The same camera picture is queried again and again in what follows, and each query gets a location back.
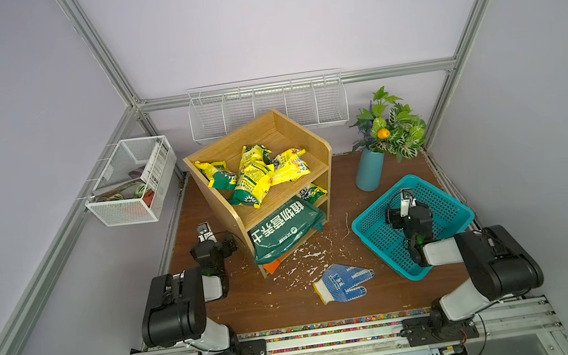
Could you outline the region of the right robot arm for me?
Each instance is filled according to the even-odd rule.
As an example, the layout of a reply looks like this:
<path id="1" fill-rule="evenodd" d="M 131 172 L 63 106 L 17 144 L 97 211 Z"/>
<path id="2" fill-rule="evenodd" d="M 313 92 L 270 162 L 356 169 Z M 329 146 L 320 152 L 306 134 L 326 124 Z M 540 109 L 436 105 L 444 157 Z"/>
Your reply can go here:
<path id="1" fill-rule="evenodd" d="M 386 222 L 404 233 L 413 263 L 427 268 L 461 262 L 469 274 L 462 285 L 433 302 L 432 330 L 464 322 L 504 298 L 525 295 L 543 285 L 539 264 L 502 225 L 435 240 L 433 218 L 429 206 L 415 201 L 403 201 L 386 213 Z"/>

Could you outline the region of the wooden two-tier shelf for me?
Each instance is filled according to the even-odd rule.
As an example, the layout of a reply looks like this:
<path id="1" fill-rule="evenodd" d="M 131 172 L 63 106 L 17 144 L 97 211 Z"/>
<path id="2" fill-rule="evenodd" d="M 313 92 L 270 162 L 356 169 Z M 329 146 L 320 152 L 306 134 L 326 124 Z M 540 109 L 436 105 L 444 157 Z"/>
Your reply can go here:
<path id="1" fill-rule="evenodd" d="M 271 186 L 267 197 L 259 208 L 232 206 L 229 200 L 234 189 L 220 191 L 210 188 L 206 177 L 193 165 L 195 161 L 222 160 L 227 163 L 230 171 L 238 176 L 243 147 L 258 144 L 270 150 L 269 160 L 271 162 L 278 154 L 287 151 L 289 148 L 305 150 L 306 153 L 302 156 L 302 159 L 311 169 L 310 174 L 297 181 Z M 242 248 L 255 261 L 255 247 L 253 247 L 248 232 L 311 183 L 325 188 L 329 192 L 332 182 L 332 155 L 332 147 L 326 140 L 296 121 L 287 118 L 286 115 L 278 111 L 270 111 L 234 130 L 231 134 L 218 139 L 212 145 L 205 146 L 205 148 L 189 155 L 184 159 L 184 163 L 218 221 L 227 232 L 240 239 Z M 309 234 L 306 234 L 293 249 L 282 256 L 283 262 L 317 232 L 319 231 L 312 230 Z M 271 275 L 265 272 L 261 265 L 257 266 L 262 276 Z"/>

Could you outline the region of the yellow fertilizer bag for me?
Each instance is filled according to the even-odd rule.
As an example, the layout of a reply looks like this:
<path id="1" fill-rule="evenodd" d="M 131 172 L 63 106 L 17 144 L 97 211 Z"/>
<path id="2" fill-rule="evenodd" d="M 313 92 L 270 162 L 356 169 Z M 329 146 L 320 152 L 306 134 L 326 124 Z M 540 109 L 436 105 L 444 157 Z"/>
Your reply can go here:
<path id="1" fill-rule="evenodd" d="M 294 182 L 310 174 L 311 169 L 302 159 L 305 153 L 305 150 L 289 148 L 287 151 L 278 154 L 272 161 L 274 166 L 272 186 Z"/>
<path id="2" fill-rule="evenodd" d="M 262 145 L 244 146 L 239 174 L 229 202 L 232 206 L 261 207 L 272 186 L 275 167 L 270 150 Z"/>

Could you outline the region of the yellow green bag left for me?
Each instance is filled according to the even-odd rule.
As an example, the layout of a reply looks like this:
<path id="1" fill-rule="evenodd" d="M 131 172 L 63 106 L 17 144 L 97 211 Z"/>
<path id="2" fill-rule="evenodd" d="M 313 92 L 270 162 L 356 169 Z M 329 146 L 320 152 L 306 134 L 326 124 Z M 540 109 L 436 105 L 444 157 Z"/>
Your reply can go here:
<path id="1" fill-rule="evenodd" d="M 235 188 L 237 174 L 230 171 L 225 161 L 195 161 L 193 165 L 206 177 L 210 188 L 220 191 L 231 191 Z"/>

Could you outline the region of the orange packet under shelf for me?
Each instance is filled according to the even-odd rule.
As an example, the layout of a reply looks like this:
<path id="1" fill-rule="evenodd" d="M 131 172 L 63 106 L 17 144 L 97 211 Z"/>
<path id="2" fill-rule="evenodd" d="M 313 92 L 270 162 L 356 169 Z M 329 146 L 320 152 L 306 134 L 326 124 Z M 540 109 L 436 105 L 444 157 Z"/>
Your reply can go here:
<path id="1" fill-rule="evenodd" d="M 268 264 L 263 264 L 261 268 L 263 268 L 263 270 L 265 270 L 265 272 L 269 274 L 274 274 L 278 270 L 282 262 L 283 262 L 283 257 L 276 259 Z"/>

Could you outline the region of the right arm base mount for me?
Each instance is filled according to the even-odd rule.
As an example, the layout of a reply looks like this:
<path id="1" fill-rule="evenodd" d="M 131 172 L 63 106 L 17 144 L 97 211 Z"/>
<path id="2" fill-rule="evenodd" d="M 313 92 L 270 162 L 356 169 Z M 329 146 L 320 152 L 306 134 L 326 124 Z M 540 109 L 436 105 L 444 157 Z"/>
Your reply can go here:
<path id="1" fill-rule="evenodd" d="M 448 322 L 445 319 L 441 321 L 430 317 L 415 317 L 402 321 L 399 336 L 406 339 L 409 346 L 419 347 L 443 342 L 464 343 L 470 338 L 479 337 L 480 332 L 471 319 Z"/>

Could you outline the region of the blue dotted work glove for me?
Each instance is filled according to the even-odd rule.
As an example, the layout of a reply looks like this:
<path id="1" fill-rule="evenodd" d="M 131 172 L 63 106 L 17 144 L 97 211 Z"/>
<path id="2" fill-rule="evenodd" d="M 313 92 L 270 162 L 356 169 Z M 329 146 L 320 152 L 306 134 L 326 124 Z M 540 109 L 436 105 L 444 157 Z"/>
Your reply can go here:
<path id="1" fill-rule="evenodd" d="M 334 264 L 313 284 L 324 305 L 331 302 L 345 303 L 365 297 L 367 289 L 363 284 L 375 277 L 369 268 Z"/>

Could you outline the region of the teal plastic basket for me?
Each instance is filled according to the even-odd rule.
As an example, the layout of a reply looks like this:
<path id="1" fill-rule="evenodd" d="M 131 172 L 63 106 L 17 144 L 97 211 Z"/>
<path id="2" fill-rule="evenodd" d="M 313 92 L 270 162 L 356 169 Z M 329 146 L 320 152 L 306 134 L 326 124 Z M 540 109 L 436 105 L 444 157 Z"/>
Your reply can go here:
<path id="1" fill-rule="evenodd" d="M 404 232 L 387 223 L 387 212 L 399 206 L 402 189 L 414 192 L 420 203 L 433 212 L 435 240 L 443 240 L 461 233 L 475 220 L 474 212 L 460 200 L 447 194 L 424 179 L 409 174 L 393 185 L 352 223 L 353 232 L 375 255 L 402 278 L 421 281 L 431 271 L 414 263 L 405 244 Z"/>

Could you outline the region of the large green soil bag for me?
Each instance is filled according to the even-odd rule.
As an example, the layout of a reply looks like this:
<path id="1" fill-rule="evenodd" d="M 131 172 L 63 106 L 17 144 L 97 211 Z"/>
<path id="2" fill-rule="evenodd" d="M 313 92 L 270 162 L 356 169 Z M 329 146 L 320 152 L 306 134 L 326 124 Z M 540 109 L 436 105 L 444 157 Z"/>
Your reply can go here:
<path id="1" fill-rule="evenodd" d="M 280 259 L 306 234 L 321 231 L 325 220 L 323 210 L 293 197 L 248 232 L 255 247 L 255 262 L 266 265 Z"/>

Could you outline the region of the teal vase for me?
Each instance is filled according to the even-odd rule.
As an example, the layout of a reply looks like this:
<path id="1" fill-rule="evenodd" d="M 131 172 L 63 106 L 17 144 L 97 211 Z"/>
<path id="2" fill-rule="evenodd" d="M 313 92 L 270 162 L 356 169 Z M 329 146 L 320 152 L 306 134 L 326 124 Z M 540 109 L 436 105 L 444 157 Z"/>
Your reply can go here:
<path id="1" fill-rule="evenodd" d="M 355 179 L 358 189 L 373 192 L 379 188 L 385 159 L 385 154 L 382 152 L 373 152 L 370 149 L 362 151 Z"/>

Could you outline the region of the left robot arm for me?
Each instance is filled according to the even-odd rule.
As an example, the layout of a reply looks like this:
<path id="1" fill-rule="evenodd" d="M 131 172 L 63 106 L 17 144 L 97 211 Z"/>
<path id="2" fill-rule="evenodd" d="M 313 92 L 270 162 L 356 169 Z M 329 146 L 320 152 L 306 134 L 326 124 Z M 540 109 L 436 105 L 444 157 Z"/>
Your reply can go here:
<path id="1" fill-rule="evenodd" d="M 215 235 L 201 237 L 190 254 L 197 265 L 179 274 L 156 276 L 151 280 L 141 332 L 151 348 L 186 344 L 203 355 L 235 350 L 236 333 L 207 316 L 207 304 L 223 300 L 229 293 L 225 260 L 238 250 L 235 238 Z"/>

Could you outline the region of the artificial green plant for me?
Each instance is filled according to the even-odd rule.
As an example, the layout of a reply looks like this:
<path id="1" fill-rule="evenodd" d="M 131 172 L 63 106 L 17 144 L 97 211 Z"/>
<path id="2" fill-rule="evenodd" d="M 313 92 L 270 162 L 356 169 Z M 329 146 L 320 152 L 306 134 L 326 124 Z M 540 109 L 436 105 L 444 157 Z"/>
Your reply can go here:
<path id="1" fill-rule="evenodd" d="M 359 112 L 352 127 L 360 134 L 352 152 L 387 154 L 399 162 L 416 158 L 426 142 L 425 120 L 385 87 L 373 94 L 368 108 Z"/>

